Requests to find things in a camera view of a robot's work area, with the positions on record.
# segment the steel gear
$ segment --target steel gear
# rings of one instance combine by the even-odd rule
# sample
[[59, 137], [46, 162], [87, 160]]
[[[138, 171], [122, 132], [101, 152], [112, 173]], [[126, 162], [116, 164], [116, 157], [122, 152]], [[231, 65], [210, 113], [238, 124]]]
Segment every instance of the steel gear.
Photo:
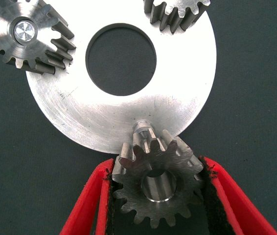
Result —
[[144, 11], [150, 13], [150, 23], [160, 21], [160, 30], [170, 25], [174, 33], [180, 26], [186, 31], [210, 5], [210, 0], [144, 0]]
[[42, 0], [4, 0], [0, 4], [0, 54], [18, 69], [55, 73], [72, 60], [74, 34], [67, 22]]
[[163, 130], [157, 138], [149, 124], [139, 123], [133, 147], [125, 143], [115, 162], [113, 180], [123, 188], [114, 197], [126, 200], [122, 212], [137, 212], [136, 224], [149, 217], [152, 228], [161, 218], [175, 226], [175, 214], [190, 217], [187, 205], [199, 200], [194, 192], [203, 186], [197, 175], [202, 170], [202, 163], [179, 137], [173, 139]]

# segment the pinion gear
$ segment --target pinion gear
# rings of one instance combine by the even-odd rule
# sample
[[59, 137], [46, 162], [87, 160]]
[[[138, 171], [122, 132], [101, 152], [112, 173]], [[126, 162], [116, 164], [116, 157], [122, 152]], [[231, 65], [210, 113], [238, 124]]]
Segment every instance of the pinion gear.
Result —
[[55, 73], [65, 69], [63, 59], [74, 34], [67, 22], [43, 0], [4, 0], [0, 4], [0, 54], [18, 69]]
[[180, 26], [186, 31], [210, 5], [210, 0], [144, 0], [144, 11], [150, 13], [150, 23], [160, 21], [160, 30], [170, 25], [174, 33]]
[[123, 185], [114, 197], [125, 199], [122, 212], [135, 210], [134, 223], [150, 218], [157, 228], [161, 218], [175, 226], [175, 214], [191, 216], [189, 203], [198, 203], [197, 190], [203, 181], [197, 175], [203, 165], [179, 137], [172, 138], [163, 130], [160, 138], [152, 128], [133, 135], [133, 147], [125, 143], [117, 157], [113, 180]]

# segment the metal washer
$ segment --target metal washer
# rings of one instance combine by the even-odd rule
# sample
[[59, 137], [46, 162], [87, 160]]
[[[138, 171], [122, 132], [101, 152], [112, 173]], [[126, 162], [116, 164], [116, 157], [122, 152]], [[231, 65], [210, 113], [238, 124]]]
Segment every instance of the metal washer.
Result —
[[[156, 135], [167, 129], [173, 136], [192, 123], [209, 96], [216, 69], [215, 38], [207, 13], [186, 32], [178, 29], [172, 35], [168, 28], [160, 32], [158, 24], [149, 23], [143, 1], [49, 3], [68, 21], [77, 48], [66, 70], [57, 70], [55, 75], [27, 72], [27, 78], [38, 105], [58, 130], [85, 147], [119, 153], [124, 142], [132, 142], [138, 120], [149, 121]], [[86, 52], [94, 35], [116, 26], [143, 32], [157, 56], [152, 80], [129, 96], [100, 90], [86, 68]]]

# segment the machined metal surface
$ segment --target machined metal surface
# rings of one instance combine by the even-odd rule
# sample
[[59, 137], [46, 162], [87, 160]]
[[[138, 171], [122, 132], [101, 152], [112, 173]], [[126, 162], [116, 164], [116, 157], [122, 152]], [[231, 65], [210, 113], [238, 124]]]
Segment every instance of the machined metal surface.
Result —
[[134, 130], [133, 146], [124, 143], [116, 159], [112, 177], [123, 188], [114, 197], [126, 200], [122, 212], [136, 211], [136, 224], [149, 217], [152, 228], [158, 227], [161, 218], [175, 226], [175, 214], [190, 217], [187, 205], [199, 200], [194, 192], [203, 186], [197, 175], [203, 168], [179, 137], [163, 130], [157, 138], [147, 124]]
[[[168, 128], [177, 136], [196, 118], [208, 98], [216, 68], [215, 38], [206, 13], [188, 31], [178, 29], [172, 35], [149, 23], [143, 1], [49, 3], [57, 6], [75, 33], [72, 41], [77, 48], [69, 52], [74, 60], [65, 61], [66, 69], [56, 69], [55, 75], [27, 72], [27, 78], [41, 110], [62, 133], [85, 147], [117, 154], [124, 142], [132, 142], [132, 127], [138, 120], [151, 122], [156, 135]], [[77, 16], [89, 24], [82, 29]], [[146, 35], [157, 56], [151, 81], [129, 96], [99, 89], [86, 67], [94, 40], [113, 27], [130, 27]]]
[[67, 22], [42, 0], [5, 0], [0, 4], [0, 54], [18, 69], [55, 73], [72, 60], [74, 34]]
[[150, 23], [160, 21], [160, 30], [170, 25], [174, 33], [179, 26], [187, 30], [209, 5], [210, 0], [144, 0], [144, 11], [150, 14]]

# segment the gray fabric surface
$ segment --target gray fabric surface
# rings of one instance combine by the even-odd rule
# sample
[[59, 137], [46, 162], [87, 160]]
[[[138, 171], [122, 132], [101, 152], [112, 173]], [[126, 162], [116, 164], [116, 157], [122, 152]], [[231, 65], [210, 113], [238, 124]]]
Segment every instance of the gray fabric surface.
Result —
[[[180, 137], [195, 154], [218, 161], [277, 229], [277, 1], [213, 1], [208, 14], [216, 78], [207, 104]], [[135, 46], [142, 46], [139, 40]], [[132, 62], [147, 79], [145, 61]], [[110, 157], [56, 130], [25, 73], [0, 61], [0, 234], [59, 233], [93, 169]], [[192, 211], [192, 219], [179, 217], [177, 227], [162, 223], [158, 230], [118, 213], [116, 234], [208, 234], [203, 208]]]

